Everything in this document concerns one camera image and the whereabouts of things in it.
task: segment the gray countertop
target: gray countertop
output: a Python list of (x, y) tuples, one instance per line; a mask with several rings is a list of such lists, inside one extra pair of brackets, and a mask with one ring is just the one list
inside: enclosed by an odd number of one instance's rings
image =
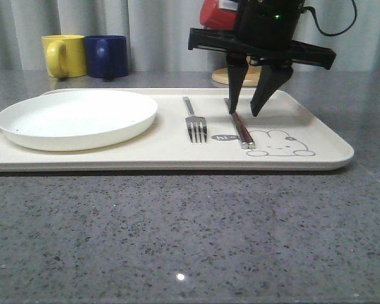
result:
[[(69, 87), (213, 83), (0, 71), (0, 110)], [(348, 166), (1, 173), (0, 303), (380, 302), (380, 73), (300, 72), (281, 89), (355, 148)]]

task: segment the curtain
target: curtain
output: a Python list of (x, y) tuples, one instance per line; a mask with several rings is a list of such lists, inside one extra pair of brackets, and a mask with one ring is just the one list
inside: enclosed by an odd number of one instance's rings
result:
[[(187, 49), (189, 29), (202, 28), (204, 0), (0, 0), (0, 69), (45, 70), (41, 36), (125, 35), (133, 71), (213, 71), (225, 54)], [(307, 0), (326, 32), (353, 19), (350, 0)], [(380, 0), (357, 0), (358, 19), (337, 37), (325, 37), (310, 13), (302, 14), (295, 39), (333, 49), (332, 70), (380, 70)], [(315, 67), (293, 65), (295, 70)]]

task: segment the cup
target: cup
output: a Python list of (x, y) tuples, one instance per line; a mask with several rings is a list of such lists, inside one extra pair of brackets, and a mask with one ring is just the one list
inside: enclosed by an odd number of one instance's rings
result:
[(45, 62), (51, 77), (80, 77), (87, 74), (82, 35), (42, 37)]
[(128, 75), (127, 38), (119, 35), (84, 37), (87, 74), (112, 79)]

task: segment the black cable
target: black cable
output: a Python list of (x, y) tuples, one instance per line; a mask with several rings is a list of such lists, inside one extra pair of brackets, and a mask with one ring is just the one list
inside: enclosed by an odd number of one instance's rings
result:
[(353, 27), (353, 24), (355, 24), (355, 22), (356, 22), (356, 19), (357, 19), (357, 7), (356, 7), (355, 0), (351, 0), (351, 1), (352, 1), (353, 9), (355, 10), (355, 16), (353, 17), (352, 23), (346, 29), (344, 29), (342, 32), (339, 32), (339, 33), (329, 34), (329, 33), (325, 33), (323, 30), (321, 30), (321, 28), (319, 27), (319, 24), (318, 24), (318, 19), (317, 19), (317, 14), (315, 12), (315, 8), (313, 8), (312, 6), (305, 6), (303, 8), (303, 13), (306, 13), (307, 11), (310, 11), (311, 14), (312, 14), (312, 16), (313, 16), (313, 18), (314, 18), (315, 25), (317, 26), (319, 32), (322, 35), (324, 35), (324, 36), (334, 37), (334, 36), (341, 35), (341, 34), (347, 32), (348, 30), (350, 30), (350, 28)]

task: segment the mug handle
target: mug handle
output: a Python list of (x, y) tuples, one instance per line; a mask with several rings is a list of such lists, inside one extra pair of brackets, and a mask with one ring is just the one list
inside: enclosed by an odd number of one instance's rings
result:
[(96, 43), (96, 53), (99, 59), (100, 72), (102, 78), (111, 78), (113, 74), (113, 66), (110, 60), (110, 50), (105, 39), (101, 39)]
[(46, 49), (46, 62), (49, 73), (57, 78), (68, 75), (66, 68), (66, 45), (62, 41), (53, 41)]

